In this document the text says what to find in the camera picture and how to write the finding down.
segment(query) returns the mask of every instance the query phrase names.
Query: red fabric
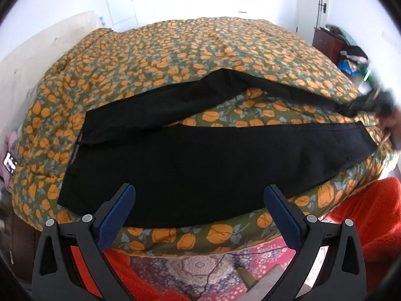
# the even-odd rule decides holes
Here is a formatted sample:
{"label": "red fabric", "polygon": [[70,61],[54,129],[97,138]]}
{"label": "red fabric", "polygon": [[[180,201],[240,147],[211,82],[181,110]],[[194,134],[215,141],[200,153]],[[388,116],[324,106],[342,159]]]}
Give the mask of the red fabric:
{"label": "red fabric", "polygon": [[358,231],[372,290],[401,253],[401,185],[397,178],[372,183],[344,200],[328,216],[336,223],[350,218]]}
{"label": "red fabric", "polygon": [[[86,289],[90,293],[101,297],[102,295],[83,261],[79,248],[71,247],[71,251]],[[106,249],[104,255],[121,282],[138,301],[190,301],[175,291],[162,293],[141,280],[130,267],[130,256],[127,254],[119,253],[113,249]]]}

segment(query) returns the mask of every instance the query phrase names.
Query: patterned rug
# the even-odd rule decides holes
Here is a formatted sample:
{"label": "patterned rug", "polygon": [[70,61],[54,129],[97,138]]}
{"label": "patterned rug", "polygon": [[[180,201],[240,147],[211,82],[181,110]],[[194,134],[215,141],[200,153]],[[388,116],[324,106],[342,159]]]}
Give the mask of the patterned rug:
{"label": "patterned rug", "polygon": [[177,258],[131,257],[140,278],[160,291],[176,290],[192,300],[228,301],[239,298],[246,287],[235,267],[245,267],[256,279],[275,265],[288,266],[294,251],[282,238],[238,252]]}

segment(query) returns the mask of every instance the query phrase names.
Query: pink cloth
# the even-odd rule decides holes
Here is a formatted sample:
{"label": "pink cloth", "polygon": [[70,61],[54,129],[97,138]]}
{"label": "pink cloth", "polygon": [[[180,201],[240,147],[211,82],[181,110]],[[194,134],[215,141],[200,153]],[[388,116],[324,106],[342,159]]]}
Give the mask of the pink cloth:
{"label": "pink cloth", "polygon": [[17,137],[17,132],[12,131],[9,133],[6,133],[6,138],[4,141],[3,148],[0,149],[0,176],[4,179],[4,183],[6,186],[6,189],[11,192],[13,189],[13,177],[7,170],[7,168],[3,164],[3,160],[7,154],[7,152],[10,152],[11,155],[14,157],[17,156],[18,152],[18,137]]}

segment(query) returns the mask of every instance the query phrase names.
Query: green light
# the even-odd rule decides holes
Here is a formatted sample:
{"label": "green light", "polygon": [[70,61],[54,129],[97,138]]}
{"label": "green light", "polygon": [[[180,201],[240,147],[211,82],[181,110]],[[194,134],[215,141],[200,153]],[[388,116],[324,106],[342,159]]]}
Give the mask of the green light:
{"label": "green light", "polygon": [[368,69],[368,72],[366,73],[366,76],[364,77],[363,81],[366,81],[369,78],[371,73],[372,73],[372,70]]}

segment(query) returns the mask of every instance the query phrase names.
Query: hand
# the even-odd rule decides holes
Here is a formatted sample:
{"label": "hand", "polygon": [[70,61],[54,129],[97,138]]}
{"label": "hand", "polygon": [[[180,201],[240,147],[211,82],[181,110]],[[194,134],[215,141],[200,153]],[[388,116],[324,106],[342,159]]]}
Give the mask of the hand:
{"label": "hand", "polygon": [[383,142],[385,142],[390,135],[394,135],[394,139],[401,140],[401,112],[398,108],[387,116],[379,118],[380,126],[383,130]]}

